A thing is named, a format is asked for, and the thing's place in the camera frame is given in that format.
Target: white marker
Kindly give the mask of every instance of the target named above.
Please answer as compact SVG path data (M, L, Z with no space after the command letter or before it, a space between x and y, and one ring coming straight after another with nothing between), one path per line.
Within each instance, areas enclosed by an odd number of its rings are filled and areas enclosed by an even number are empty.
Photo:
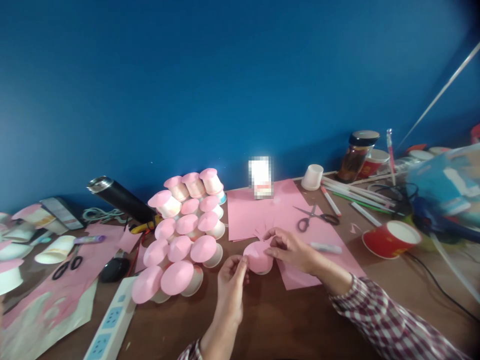
M342 216L342 213L340 212L339 208L337 207L337 205L335 205L334 201L332 200L332 198L330 197L330 194L327 192L327 190L321 186L321 191L323 192L323 194L325 195L328 203L330 204L331 208L333 209L333 211L335 212L335 214L338 216L338 217L341 217Z
M351 202L350 205L352 205L360 214L366 217L367 220L370 221L376 227L382 226L382 223L380 221L378 221L376 218L374 218L372 215L366 212L365 209L360 205L358 205L356 202Z

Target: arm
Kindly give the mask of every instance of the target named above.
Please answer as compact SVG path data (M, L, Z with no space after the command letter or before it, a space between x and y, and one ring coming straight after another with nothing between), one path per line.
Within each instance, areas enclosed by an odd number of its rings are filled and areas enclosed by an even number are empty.
M335 310L348 318L385 359L468 359L428 322L389 298L368 278L358 279L302 242L274 227L265 253L317 277Z

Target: pink paper cutout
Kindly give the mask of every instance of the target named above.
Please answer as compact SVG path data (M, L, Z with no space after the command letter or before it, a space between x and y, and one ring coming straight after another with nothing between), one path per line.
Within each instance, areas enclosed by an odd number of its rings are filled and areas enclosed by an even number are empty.
M364 271L331 224L320 218L313 217L306 232L300 233L297 230L297 223L305 217L305 214L293 206L305 210L311 210L312 206L308 205L293 180L277 181L274 184L274 189L274 198L280 198L280 200L275 202L275 206L272 206L272 199L254 200L249 189L235 190L228 193L228 234L230 241L236 242L251 237L251 234L257 228L256 225L259 223L259 220L268 223L268 219L271 219L272 207L274 207L273 223L276 223L276 226L296 234L306 244L317 242L341 247L341 255L328 253L324 253L324 255L352 274L365 276ZM321 210L317 208L316 214L319 215L321 213ZM316 277L307 275L288 263L277 260L277 264L283 284L287 290L320 284Z

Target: plaid shirt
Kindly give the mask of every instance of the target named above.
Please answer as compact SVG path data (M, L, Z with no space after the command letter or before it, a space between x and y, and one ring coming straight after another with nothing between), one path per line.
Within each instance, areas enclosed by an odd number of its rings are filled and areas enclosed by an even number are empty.
M342 296L330 296L335 310L349 319L384 359L470 359L420 316L397 304L367 277L353 275ZM200 339L179 360L202 360Z

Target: blue wall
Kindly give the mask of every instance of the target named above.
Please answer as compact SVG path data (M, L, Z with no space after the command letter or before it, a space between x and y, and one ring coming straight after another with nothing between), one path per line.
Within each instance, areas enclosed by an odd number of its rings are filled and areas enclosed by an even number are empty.
M100 175L145 200L206 167L244 187L250 155L335 170L354 130L398 144L480 41L467 0L142 3L0 2L0 211L103 205ZM479 58L405 146L479 121Z

